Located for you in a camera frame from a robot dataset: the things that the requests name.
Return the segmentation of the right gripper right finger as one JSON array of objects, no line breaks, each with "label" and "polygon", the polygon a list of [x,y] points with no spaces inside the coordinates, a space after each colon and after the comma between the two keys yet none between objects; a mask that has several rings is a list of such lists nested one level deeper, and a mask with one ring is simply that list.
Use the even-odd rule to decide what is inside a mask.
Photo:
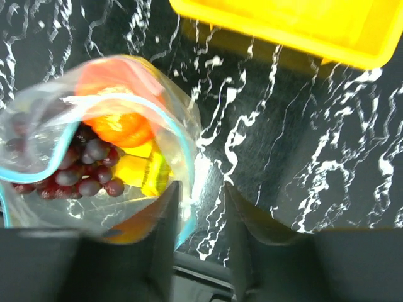
[{"label": "right gripper right finger", "polygon": [[402,230],[293,231],[225,184],[237,301],[401,301]]}]

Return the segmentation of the purple grape bunch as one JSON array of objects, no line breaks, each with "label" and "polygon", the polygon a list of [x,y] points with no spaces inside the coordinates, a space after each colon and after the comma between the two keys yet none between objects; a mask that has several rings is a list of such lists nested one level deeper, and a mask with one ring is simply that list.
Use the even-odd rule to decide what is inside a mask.
[{"label": "purple grape bunch", "polygon": [[1,161],[20,174],[9,182],[16,193],[48,200],[92,197],[101,189],[111,197],[123,194],[124,182],[111,170],[120,153],[89,126],[79,123],[64,140],[70,123],[55,110],[5,114],[1,124]]}]

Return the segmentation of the clear bag teal zipper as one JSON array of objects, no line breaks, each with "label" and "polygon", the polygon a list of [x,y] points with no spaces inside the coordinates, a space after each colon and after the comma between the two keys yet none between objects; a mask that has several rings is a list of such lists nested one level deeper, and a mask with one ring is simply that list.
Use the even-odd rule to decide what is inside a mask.
[{"label": "clear bag teal zipper", "polygon": [[177,243],[195,230],[200,112],[141,57],[90,60],[17,93],[1,110],[7,228],[71,227],[135,240],[133,216],[182,185]]}]

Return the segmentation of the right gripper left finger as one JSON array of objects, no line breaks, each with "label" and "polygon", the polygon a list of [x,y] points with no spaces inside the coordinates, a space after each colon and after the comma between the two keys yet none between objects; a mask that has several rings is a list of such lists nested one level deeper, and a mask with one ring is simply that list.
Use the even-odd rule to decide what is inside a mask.
[{"label": "right gripper left finger", "polygon": [[1,229],[2,301],[169,301],[182,184],[95,237]]}]

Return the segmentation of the yellow banana bunch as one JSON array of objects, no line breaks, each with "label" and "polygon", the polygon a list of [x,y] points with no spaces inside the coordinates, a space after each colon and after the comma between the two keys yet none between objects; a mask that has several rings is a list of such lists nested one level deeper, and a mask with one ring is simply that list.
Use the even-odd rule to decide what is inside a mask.
[{"label": "yellow banana bunch", "polygon": [[172,170],[153,140],[135,147],[123,148],[118,163],[112,167],[115,177],[141,189],[144,196],[160,196],[167,188]]}]

